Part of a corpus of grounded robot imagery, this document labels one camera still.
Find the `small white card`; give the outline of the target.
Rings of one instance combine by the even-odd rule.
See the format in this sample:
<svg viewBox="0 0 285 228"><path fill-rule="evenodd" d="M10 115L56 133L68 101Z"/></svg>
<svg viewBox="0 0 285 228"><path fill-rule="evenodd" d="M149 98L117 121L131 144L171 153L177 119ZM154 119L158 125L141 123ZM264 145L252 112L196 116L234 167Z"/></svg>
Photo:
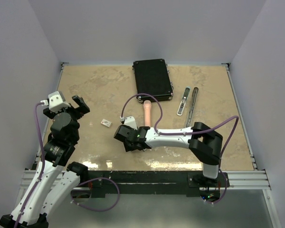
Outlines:
<svg viewBox="0 0 285 228"><path fill-rule="evenodd" d="M103 120L101 121L101 124L104 125L104 126L106 126L106 127L108 127L108 128L110 128L111 125L112 125L112 122L110 122L110 121L108 121L108 120L106 120L106 119L103 119Z"/></svg>

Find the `light blue stapler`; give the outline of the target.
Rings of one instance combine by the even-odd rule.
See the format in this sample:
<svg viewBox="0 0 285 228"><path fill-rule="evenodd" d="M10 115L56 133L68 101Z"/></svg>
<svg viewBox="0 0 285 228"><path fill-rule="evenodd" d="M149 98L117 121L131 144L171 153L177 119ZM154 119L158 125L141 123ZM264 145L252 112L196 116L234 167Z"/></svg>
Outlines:
<svg viewBox="0 0 285 228"><path fill-rule="evenodd" d="M184 90L180 105L177 110L178 116L182 116L189 94L190 94L190 87L187 86Z"/></svg>

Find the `grey stapler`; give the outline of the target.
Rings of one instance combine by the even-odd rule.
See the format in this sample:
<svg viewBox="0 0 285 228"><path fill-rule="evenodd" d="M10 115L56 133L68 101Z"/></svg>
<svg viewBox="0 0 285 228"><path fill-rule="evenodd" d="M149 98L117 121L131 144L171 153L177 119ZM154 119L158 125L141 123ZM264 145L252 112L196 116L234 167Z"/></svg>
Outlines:
<svg viewBox="0 0 285 228"><path fill-rule="evenodd" d="M190 103L189 112L187 114L185 125L184 125L185 128L191 126L191 122L192 122L192 118L193 118L193 112L194 112L194 107L195 107L195 103L196 103L196 100L197 100L198 91L199 91L199 88L198 87L194 87L193 92L192 92L192 96L191 96L191 103Z"/></svg>

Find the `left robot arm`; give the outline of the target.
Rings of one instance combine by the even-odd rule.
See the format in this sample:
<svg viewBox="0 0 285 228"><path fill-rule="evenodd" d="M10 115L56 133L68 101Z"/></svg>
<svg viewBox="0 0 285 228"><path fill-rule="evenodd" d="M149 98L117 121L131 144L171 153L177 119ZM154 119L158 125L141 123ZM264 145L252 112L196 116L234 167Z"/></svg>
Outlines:
<svg viewBox="0 0 285 228"><path fill-rule="evenodd" d="M89 181L87 167L75 162L59 184L54 184L66 166L79 141L78 120L90 112L83 98L75 95L74 108L60 91L41 101L45 116L53 121L46 144L41 146L41 161L35 176L16 208L0 219L4 228L47 228L48 217L73 187L85 186Z"/></svg>

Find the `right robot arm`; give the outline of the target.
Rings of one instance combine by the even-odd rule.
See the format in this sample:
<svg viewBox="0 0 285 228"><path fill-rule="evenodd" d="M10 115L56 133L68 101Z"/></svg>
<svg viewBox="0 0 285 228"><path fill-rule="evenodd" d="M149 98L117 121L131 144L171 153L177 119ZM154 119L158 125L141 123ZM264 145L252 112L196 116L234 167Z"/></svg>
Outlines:
<svg viewBox="0 0 285 228"><path fill-rule="evenodd" d="M196 122L193 127L182 129L158 129L148 123L151 117L150 103L143 105L145 125L138 127L132 116L120 116L121 125L115 132L104 127L92 127L88 131L80 130L84 138L93 145L98 145L101 151L108 147L116 151L112 140L116 139L126 152L146 150L158 147L177 147L189 149L202 162L202 181L212 187L219 181L219 164L223 137L204 123Z"/></svg>

